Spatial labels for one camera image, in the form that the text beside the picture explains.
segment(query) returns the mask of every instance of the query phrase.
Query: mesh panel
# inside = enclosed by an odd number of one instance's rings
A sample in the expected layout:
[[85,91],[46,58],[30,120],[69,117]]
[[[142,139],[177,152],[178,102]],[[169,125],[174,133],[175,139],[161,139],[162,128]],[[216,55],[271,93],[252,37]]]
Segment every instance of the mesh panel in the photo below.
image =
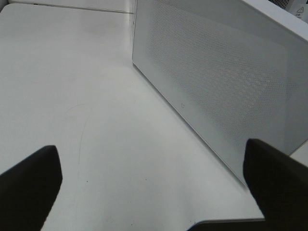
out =
[[148,57],[243,153],[296,84],[217,24],[161,2],[152,5]]
[[269,0],[272,3],[276,4],[277,6],[285,9],[287,4],[289,3],[289,0]]

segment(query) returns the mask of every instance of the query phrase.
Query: triangle symbol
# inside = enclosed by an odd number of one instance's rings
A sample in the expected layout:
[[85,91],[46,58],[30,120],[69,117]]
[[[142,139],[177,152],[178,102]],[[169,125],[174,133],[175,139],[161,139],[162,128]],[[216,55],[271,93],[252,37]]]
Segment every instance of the triangle symbol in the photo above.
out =
[[297,13],[303,13],[304,12],[304,7],[300,8],[298,11],[296,11]]

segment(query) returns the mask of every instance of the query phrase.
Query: white device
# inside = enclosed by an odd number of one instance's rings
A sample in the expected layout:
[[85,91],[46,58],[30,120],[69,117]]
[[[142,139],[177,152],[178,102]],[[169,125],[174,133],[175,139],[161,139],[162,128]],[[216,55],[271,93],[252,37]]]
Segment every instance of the white device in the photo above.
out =
[[307,0],[271,0],[276,5],[308,23]]
[[133,63],[243,182],[247,139],[307,140],[307,60],[308,24],[268,0],[138,0]]

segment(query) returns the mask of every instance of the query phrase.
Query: white surface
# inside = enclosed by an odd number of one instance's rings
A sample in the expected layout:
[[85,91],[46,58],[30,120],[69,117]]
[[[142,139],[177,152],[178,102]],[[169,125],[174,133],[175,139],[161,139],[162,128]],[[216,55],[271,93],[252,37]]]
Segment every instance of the white surface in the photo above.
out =
[[9,3],[43,4],[50,6],[134,12],[135,0],[9,0]]
[[249,191],[131,64],[132,15],[11,4],[0,14],[0,172],[55,144],[44,230],[179,230],[262,217]]

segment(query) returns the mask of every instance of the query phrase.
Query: white table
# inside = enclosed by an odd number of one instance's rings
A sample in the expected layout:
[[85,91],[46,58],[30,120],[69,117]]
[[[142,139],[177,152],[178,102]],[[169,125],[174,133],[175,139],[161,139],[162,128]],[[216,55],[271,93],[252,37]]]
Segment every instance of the white table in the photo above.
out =
[[97,11],[134,12],[136,0],[9,0],[9,3],[26,3]]
[[129,14],[0,13],[0,172],[55,144],[44,230],[179,230],[261,218],[249,191],[131,64]]

